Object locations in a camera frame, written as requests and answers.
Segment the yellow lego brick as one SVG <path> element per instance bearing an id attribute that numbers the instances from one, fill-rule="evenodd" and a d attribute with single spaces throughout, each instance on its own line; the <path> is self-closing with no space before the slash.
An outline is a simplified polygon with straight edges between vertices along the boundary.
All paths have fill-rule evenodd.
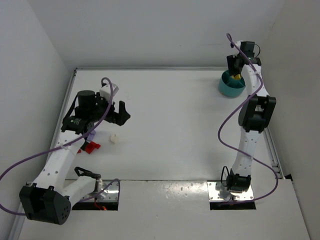
<path id="1" fill-rule="evenodd" d="M 241 74 L 236 74 L 231 76 L 235 80 L 240 80 L 242 78 Z"/>

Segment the purple lego brick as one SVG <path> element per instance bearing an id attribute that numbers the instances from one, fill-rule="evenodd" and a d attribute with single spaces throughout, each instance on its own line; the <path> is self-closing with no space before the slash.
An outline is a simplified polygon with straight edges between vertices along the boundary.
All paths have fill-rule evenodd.
<path id="1" fill-rule="evenodd" d="M 90 134 L 87 136 L 87 141 L 89 142 L 93 141 L 95 135 L 96 135 L 96 131 L 95 130 L 91 131 Z"/>

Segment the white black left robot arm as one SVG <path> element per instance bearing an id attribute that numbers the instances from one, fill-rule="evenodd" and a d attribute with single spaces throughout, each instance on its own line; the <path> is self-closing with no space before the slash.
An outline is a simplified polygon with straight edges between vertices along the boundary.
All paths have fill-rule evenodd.
<path id="1" fill-rule="evenodd" d="M 125 103 L 119 102 L 115 112 L 113 97 L 118 88 L 102 87 L 98 92 L 81 90 L 74 98 L 63 120 L 55 150 L 35 180 L 22 187 L 19 198 L 29 220 L 64 224 L 73 206 L 89 194 L 97 194 L 102 186 L 101 175 L 81 167 L 74 170 L 78 179 L 65 186 L 65 179 L 79 150 L 90 152 L 87 141 L 94 125 L 106 121 L 122 126 L 131 117 Z"/>

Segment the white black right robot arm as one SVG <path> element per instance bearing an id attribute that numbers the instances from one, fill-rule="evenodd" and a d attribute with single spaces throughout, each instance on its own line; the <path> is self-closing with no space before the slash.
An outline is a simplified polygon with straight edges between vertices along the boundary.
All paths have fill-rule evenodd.
<path id="1" fill-rule="evenodd" d="M 242 193 L 251 185 L 256 145 L 270 123 L 277 100 L 264 87 L 262 63 L 254 52 L 256 44 L 253 41 L 237 41 L 235 45 L 240 52 L 227 57 L 228 70 L 233 78 L 239 75 L 244 80 L 248 97 L 238 115 L 239 151 L 226 178 L 226 188 L 231 192 Z"/>

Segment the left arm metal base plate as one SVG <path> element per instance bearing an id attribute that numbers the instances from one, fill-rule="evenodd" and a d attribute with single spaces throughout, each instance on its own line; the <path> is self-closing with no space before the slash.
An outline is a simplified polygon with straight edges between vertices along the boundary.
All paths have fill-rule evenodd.
<path id="1" fill-rule="evenodd" d="M 120 198 L 120 183 L 120 180 L 117 178 L 103 180 L 97 191 L 83 196 L 78 203 L 94 202 L 94 200 L 98 203 L 118 203 Z"/>

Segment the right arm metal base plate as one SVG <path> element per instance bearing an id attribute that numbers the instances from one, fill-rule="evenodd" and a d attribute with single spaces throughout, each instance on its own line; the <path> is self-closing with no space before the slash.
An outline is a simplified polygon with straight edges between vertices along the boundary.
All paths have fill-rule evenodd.
<path id="1" fill-rule="evenodd" d="M 235 192 L 227 190 L 220 181 L 208 181 L 207 182 L 208 198 L 211 203 L 220 202 L 243 202 L 254 199 L 252 186 L 244 192 Z"/>

